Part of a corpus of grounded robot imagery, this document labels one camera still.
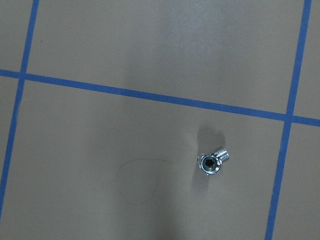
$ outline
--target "blue tape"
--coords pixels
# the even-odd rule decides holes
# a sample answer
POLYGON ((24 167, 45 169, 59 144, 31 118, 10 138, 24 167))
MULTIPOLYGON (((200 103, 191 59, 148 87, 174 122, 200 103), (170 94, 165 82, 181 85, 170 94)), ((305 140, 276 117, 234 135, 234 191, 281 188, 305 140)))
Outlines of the blue tape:
POLYGON ((291 125, 294 119, 293 115, 295 110, 298 85, 299 85, 302 61, 303 61, 306 38, 307 38, 311 2, 312 2, 311 0, 305 0, 303 5, 299 39, 298 39, 298 44, 296 48, 291 87, 289 92, 288 104, 286 108, 286 117, 283 125, 281 146, 280 146, 278 162, 277 162, 276 171, 275 171, 269 216, 268 216, 267 226, 265 231, 265 240, 271 240, 274 233, 279 195, 281 190, 281 183, 284 175, 284 168, 285 168, 286 155, 287 155, 287 149, 289 144, 291 125))
POLYGON ((19 78, 19 72, 18 71, 9 71, 9 70, 0 69, 0 76, 18 79, 19 78))
MULTIPOLYGON (((29 19, 29 24, 28 24, 28 30, 27 30, 26 38, 25 38, 20 73, 18 74, 19 81, 18 81, 17 90, 16 90, 16 94, 15 94, 15 101, 14 101, 14 106, 13 106, 11 124, 10 124, 10 129, 9 129, 9 136, 8 136, 8 141, 7 141, 7 145, 6 145, 4 163, 3 163, 3 168, 2 168, 2 175, 1 175, 1 182, 0 182, 0 220, 1 220, 2 209, 3 209, 3 205, 4 205, 10 161, 11 161, 11 156, 12 156, 12 150, 14 147, 16 129, 17 129, 19 105, 20 105, 20 102, 22 99, 24 85, 25 85, 24 73, 26 73, 27 67, 28 67, 28 60, 29 60, 29 55, 30 55, 32 37, 33 37, 34 29, 35 29, 38 6, 39 6, 39 0, 34 0, 32 3, 30 19, 29 19)), ((13 76, 16 77, 17 76, 16 73, 12 72, 12 71, 2 71, 2 73, 9 75, 8 77, 13 77, 13 76)))
POLYGON ((153 100, 158 102, 178 104, 178 105, 184 105, 184 106, 201 108, 201 109, 210 109, 210 110, 216 110, 221 112, 241 114, 241 115, 279 120, 279 121, 284 121, 286 116, 283 113, 263 111, 263 110, 257 110, 257 109, 239 107, 239 106, 231 106, 231 105, 219 104, 219 103, 213 103, 213 102, 207 102, 207 101, 199 101, 199 100, 193 100, 193 99, 176 97, 176 96, 161 95, 161 94, 150 93, 150 92, 129 90, 125 88, 104 86, 104 85, 98 85, 98 84, 87 83, 87 82, 72 81, 72 80, 66 80, 66 79, 55 78, 55 77, 40 76, 40 75, 29 74, 29 73, 25 75, 25 79, 33 82, 39 82, 39 83, 53 84, 53 85, 70 87, 70 88, 84 89, 84 90, 90 90, 90 91, 96 91, 96 92, 102 92, 102 93, 108 93, 108 94, 115 94, 115 95, 121 95, 121 96, 127 96, 127 97, 139 98, 139 99, 153 100))
POLYGON ((295 124, 304 124, 304 125, 320 127, 320 119, 315 119, 315 118, 293 116, 292 122, 295 124))

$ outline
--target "concrete floor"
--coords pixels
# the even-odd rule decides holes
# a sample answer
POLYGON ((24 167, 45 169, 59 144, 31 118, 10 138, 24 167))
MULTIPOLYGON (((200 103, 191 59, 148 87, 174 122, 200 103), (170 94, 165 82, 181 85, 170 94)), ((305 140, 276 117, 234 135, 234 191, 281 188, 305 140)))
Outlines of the concrete floor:
POLYGON ((0 6, 0 239, 320 239, 320 2, 0 6))

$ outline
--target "chrome pipe fitting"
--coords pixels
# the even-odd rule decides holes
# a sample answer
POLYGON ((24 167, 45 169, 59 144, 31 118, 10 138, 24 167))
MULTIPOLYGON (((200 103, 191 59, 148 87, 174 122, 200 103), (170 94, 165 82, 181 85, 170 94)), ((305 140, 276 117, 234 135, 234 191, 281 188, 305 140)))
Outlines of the chrome pipe fitting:
POLYGON ((212 175, 219 172, 223 162, 229 159, 229 153, 223 147, 219 147, 211 153, 202 153, 197 158, 199 168, 201 168, 205 174, 212 175))

